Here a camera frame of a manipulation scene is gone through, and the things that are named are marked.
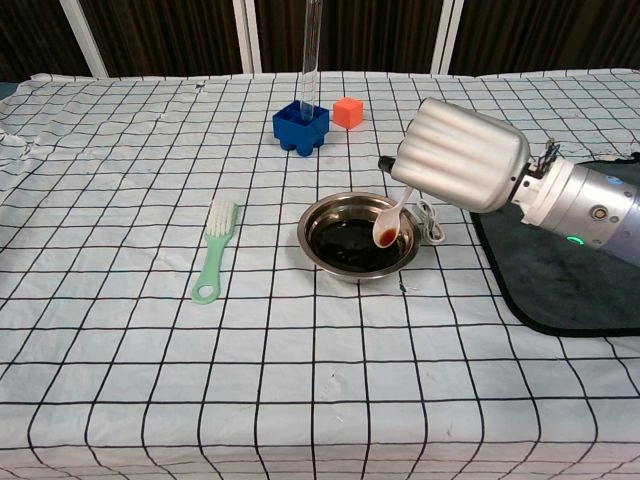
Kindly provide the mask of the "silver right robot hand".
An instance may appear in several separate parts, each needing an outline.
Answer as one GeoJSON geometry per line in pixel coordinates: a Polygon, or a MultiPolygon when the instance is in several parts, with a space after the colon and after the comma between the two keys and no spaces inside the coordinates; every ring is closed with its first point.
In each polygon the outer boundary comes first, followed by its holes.
{"type": "Polygon", "coordinates": [[[512,197],[530,159],[526,137],[488,115],[434,98],[422,101],[395,156],[380,170],[394,180],[473,213],[512,197]]]}

